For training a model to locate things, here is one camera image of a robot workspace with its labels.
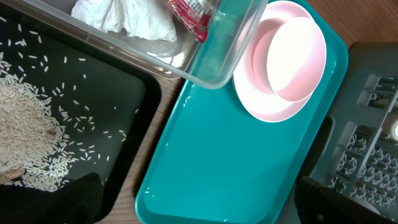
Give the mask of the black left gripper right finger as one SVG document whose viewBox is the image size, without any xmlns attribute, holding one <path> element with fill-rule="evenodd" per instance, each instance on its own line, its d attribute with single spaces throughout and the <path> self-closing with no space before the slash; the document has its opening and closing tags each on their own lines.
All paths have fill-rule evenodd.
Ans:
<svg viewBox="0 0 398 224">
<path fill-rule="evenodd" d="M 303 224 L 394 223 L 309 177 L 296 184 L 294 202 Z"/>
</svg>

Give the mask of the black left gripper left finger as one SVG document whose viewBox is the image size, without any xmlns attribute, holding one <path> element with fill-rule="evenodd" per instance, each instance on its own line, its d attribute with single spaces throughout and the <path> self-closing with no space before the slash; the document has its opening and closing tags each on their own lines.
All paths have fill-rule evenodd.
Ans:
<svg viewBox="0 0 398 224">
<path fill-rule="evenodd" d="M 103 199 L 97 173 L 55 192 L 1 186 L 1 224 L 94 223 Z"/>
</svg>

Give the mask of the cooked white rice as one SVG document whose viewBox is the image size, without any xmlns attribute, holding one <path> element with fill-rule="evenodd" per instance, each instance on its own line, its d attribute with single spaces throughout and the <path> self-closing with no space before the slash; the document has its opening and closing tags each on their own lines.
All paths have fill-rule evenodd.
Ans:
<svg viewBox="0 0 398 224">
<path fill-rule="evenodd" d="M 76 158 L 67 151 L 69 136 L 52 115 L 50 98 L 9 73 L 1 52 L 1 172 L 21 168 L 18 187 L 54 192 L 66 186 Z"/>
</svg>

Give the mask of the pink plate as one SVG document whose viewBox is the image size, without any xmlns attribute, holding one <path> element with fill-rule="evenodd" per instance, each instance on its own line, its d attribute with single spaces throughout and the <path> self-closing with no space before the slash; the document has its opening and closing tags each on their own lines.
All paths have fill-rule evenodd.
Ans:
<svg viewBox="0 0 398 224">
<path fill-rule="evenodd" d="M 308 96 L 298 102 L 289 102 L 266 93 L 256 82 L 252 71 L 252 55 L 263 35 L 295 17 L 313 18 L 304 8 L 305 3 L 305 1 L 269 2 L 233 73 L 233 85 L 240 102 L 253 117 L 261 121 L 268 123 L 285 121 L 297 114 L 310 99 Z"/>
</svg>

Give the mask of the pink small bowl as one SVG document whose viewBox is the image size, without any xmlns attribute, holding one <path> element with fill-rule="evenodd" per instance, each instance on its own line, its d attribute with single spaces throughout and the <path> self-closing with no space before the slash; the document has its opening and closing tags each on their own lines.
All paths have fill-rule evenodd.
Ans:
<svg viewBox="0 0 398 224">
<path fill-rule="evenodd" d="M 314 20 L 295 17 L 265 33 L 252 53 L 259 88 L 285 101 L 308 97 L 322 79 L 326 42 Z"/>
</svg>

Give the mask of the white napkin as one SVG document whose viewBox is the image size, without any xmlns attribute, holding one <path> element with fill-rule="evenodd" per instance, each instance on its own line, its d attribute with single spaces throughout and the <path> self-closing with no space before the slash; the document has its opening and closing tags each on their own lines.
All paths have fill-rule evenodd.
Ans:
<svg viewBox="0 0 398 224">
<path fill-rule="evenodd" d="M 164 1 L 78 0 L 71 16 L 103 32 L 124 29 L 128 37 L 177 40 L 172 13 Z"/>
</svg>

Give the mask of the red sauce packet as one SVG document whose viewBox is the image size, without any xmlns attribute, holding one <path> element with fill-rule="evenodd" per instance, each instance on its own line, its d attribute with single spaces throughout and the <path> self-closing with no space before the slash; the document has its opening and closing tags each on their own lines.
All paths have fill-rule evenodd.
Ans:
<svg viewBox="0 0 398 224">
<path fill-rule="evenodd" d="M 211 17 L 219 0 L 166 0 L 168 9 L 183 23 L 196 40 L 204 43 L 209 33 Z"/>
</svg>

